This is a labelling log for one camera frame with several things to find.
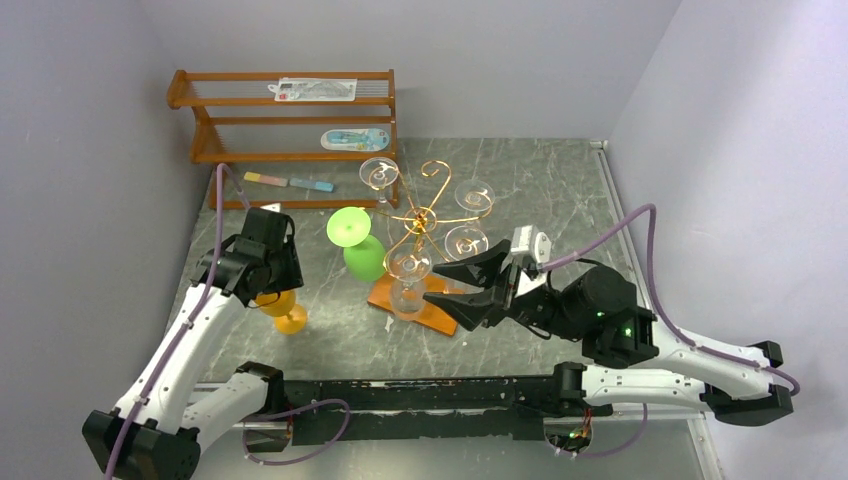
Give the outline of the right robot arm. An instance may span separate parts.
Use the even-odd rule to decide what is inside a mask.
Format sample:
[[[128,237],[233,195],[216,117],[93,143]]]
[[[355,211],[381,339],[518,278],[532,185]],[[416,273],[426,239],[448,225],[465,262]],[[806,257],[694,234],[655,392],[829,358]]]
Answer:
[[[590,408],[606,414],[615,403],[666,404],[744,427],[793,412],[790,390],[775,378],[782,361],[776,343],[739,347],[682,340],[656,311],[639,304],[635,284],[596,262],[557,289],[540,269],[550,250],[544,234],[501,241],[435,267],[437,274],[467,284],[468,292],[424,296],[466,330],[510,319],[543,339],[580,345],[582,361],[557,365],[549,393],[519,392],[518,405],[563,417]]]

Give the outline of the green plastic wine glass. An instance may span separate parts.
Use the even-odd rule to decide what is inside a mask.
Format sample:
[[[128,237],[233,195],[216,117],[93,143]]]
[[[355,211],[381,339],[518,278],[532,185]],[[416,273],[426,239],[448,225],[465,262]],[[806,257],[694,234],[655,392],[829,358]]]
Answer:
[[[362,208],[348,206],[333,213],[326,226],[331,243],[341,248],[349,272],[359,281],[376,282],[385,273],[386,248],[371,234],[372,221]]]

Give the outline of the clear wine glass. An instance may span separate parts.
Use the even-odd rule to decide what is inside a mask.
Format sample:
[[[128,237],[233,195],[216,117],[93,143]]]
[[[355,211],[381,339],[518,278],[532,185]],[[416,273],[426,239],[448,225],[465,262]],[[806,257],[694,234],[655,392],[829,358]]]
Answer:
[[[485,216],[494,206],[492,187],[479,179],[460,182],[455,189],[455,201],[469,216]]]
[[[387,157],[369,158],[359,168],[360,180],[375,192],[379,205],[389,203],[391,188],[399,175],[397,164]]]
[[[386,270],[392,277],[389,301],[398,319],[415,321],[420,316],[425,306],[425,279],[431,269],[432,258],[421,246],[405,243],[387,254]]]
[[[489,240],[479,228],[460,225],[446,234],[444,248],[449,259],[459,261],[488,250]]]

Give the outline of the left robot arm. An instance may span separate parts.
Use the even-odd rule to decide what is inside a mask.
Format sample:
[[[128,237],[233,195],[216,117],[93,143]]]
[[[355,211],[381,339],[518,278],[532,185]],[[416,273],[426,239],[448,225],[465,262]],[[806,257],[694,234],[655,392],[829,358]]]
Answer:
[[[234,424],[278,417],[286,405],[281,371],[239,367],[192,403],[199,377],[227,329],[260,295],[304,284],[291,216],[247,211],[242,230],[217,239],[199,261],[179,314],[138,379],[108,412],[94,410],[82,435],[107,479],[188,479],[201,455]]]

